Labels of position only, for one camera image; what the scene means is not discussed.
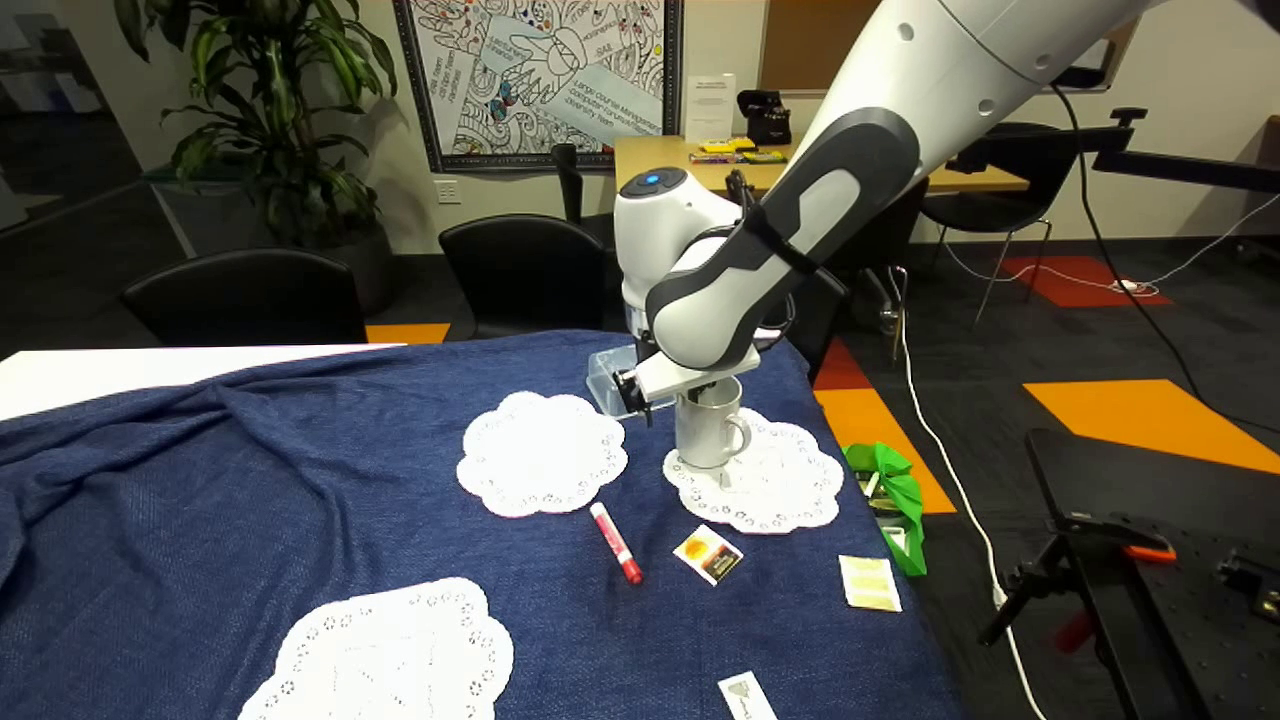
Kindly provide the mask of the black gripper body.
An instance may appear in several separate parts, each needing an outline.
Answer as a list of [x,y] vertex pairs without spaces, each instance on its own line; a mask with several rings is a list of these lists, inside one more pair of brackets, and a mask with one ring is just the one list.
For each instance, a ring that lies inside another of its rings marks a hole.
[[674,403],[679,391],[743,375],[760,368],[760,352],[748,348],[729,368],[683,368],[667,361],[666,352],[638,358],[634,343],[622,348],[622,358],[610,364],[610,409],[622,417],[654,411]]

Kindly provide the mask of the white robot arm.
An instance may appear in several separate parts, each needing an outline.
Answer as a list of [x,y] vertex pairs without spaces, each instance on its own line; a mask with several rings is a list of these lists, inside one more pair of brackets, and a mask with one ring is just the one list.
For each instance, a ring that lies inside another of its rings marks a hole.
[[881,0],[760,202],[734,203],[683,169],[630,176],[611,220],[638,352],[610,398],[649,411],[752,374],[796,278],[1153,4]]

